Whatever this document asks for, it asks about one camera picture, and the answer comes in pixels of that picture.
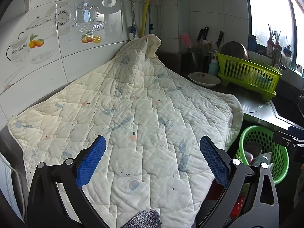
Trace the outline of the grey knit gloved hand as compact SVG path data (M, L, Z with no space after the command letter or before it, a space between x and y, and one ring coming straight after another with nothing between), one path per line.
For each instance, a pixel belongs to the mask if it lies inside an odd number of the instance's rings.
M121 228L160 228L160 215L156 210L150 209L136 213Z

